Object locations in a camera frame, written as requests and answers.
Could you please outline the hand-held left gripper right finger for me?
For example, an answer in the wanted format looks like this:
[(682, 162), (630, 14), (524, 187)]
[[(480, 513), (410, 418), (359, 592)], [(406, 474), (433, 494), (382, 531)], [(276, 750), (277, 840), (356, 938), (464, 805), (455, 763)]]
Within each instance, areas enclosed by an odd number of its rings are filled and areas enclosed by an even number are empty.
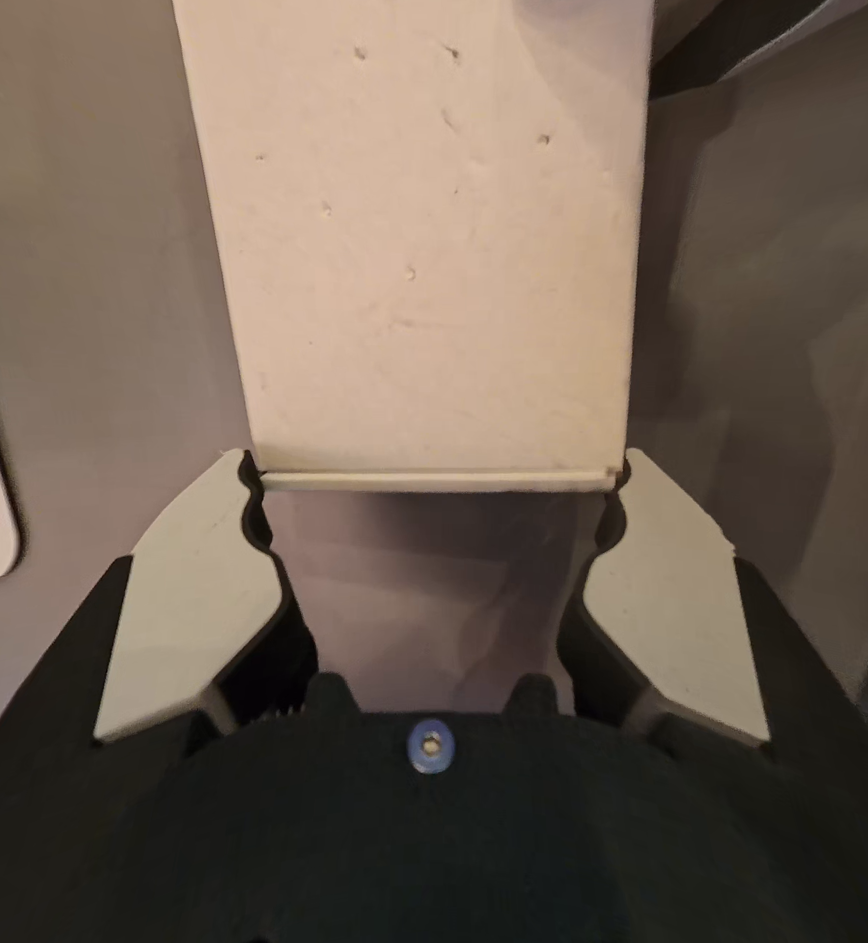
[(659, 465), (629, 449), (558, 627), (573, 713), (648, 737), (667, 717), (770, 740), (734, 546)]

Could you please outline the white cardboard box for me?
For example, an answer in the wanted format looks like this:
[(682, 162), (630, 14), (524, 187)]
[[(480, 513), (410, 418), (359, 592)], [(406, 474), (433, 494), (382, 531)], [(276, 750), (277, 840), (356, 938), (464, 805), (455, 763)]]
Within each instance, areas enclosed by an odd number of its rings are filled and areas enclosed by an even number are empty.
[(650, 1), (175, 1), (267, 489), (624, 463)]

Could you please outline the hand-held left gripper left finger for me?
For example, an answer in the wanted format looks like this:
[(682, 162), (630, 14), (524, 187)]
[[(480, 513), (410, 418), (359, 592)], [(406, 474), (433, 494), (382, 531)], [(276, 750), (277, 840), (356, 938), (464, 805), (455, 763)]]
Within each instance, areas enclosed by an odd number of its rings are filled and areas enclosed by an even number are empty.
[(317, 647), (273, 552), (263, 497), (251, 454), (226, 452), (133, 548), (98, 740), (194, 711), (227, 735), (302, 707)]

